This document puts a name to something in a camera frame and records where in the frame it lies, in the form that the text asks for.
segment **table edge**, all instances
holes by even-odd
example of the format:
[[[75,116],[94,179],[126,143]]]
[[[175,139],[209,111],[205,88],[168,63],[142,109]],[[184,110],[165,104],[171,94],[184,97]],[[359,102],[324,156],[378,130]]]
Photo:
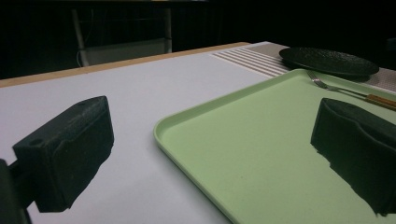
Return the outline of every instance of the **table edge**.
[[[138,63],[149,63],[149,62],[159,61],[162,59],[187,56],[187,55],[191,55],[191,54],[203,53],[203,52],[208,52],[208,51],[212,51],[212,50],[235,48],[235,47],[245,46],[245,45],[249,45],[249,44],[250,43],[248,43],[248,42],[236,42],[236,43],[232,43],[232,44],[217,45],[217,46],[201,48],[201,49],[189,49],[189,50],[183,50],[183,51],[155,55],[155,56],[149,56],[149,57],[144,57],[144,58],[137,58],[137,59],[119,61],[119,62],[114,62],[114,63],[102,63],[102,64],[97,64],[97,65],[92,65],[92,66],[87,66],[87,67],[72,68],[72,69],[67,69],[67,70],[48,72],[48,73],[30,75],[30,76],[25,76],[25,77],[12,77],[12,78],[0,80],[0,88],[17,86],[17,85],[21,85],[21,84],[33,83],[33,82],[38,82],[38,81],[45,81],[45,80],[61,78],[61,77],[71,77],[71,76],[76,76],[76,75],[82,75],[82,74],[87,74],[87,73],[92,73],[92,72],[103,71],[103,70],[107,70],[107,69],[113,69],[113,68],[138,64]]]

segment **fork handle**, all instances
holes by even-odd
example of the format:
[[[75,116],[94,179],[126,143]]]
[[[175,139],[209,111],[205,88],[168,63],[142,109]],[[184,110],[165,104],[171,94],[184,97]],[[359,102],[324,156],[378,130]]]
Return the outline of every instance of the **fork handle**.
[[[366,101],[375,105],[380,105],[388,109],[396,111],[396,101],[392,101],[377,95],[368,94]]]

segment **plate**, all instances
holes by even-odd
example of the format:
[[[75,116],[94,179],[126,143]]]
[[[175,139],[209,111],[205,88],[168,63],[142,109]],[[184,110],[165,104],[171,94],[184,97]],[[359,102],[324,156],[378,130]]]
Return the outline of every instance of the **plate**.
[[[367,77],[379,71],[375,63],[329,49],[288,48],[279,55],[291,66],[339,77]]]

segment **fork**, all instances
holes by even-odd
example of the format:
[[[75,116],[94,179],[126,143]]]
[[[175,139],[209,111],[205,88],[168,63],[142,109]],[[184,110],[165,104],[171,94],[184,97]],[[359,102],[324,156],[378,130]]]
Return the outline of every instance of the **fork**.
[[[348,89],[344,89],[344,88],[340,88],[340,87],[330,86],[330,85],[327,85],[326,83],[324,83],[323,81],[321,81],[317,76],[315,76],[314,71],[307,70],[306,73],[309,75],[309,77],[315,84],[317,84],[319,87],[321,87],[324,90],[347,91],[347,92],[350,92],[350,93],[353,93],[353,94],[363,97],[365,101],[367,101],[371,104],[380,105],[385,108],[396,111],[396,101],[392,101],[392,100],[389,100],[389,99],[386,99],[386,98],[383,98],[383,97],[380,97],[377,95],[373,95],[373,94],[366,95],[366,94],[363,94],[360,92],[356,92],[356,91],[352,91],[352,90],[348,90]]]

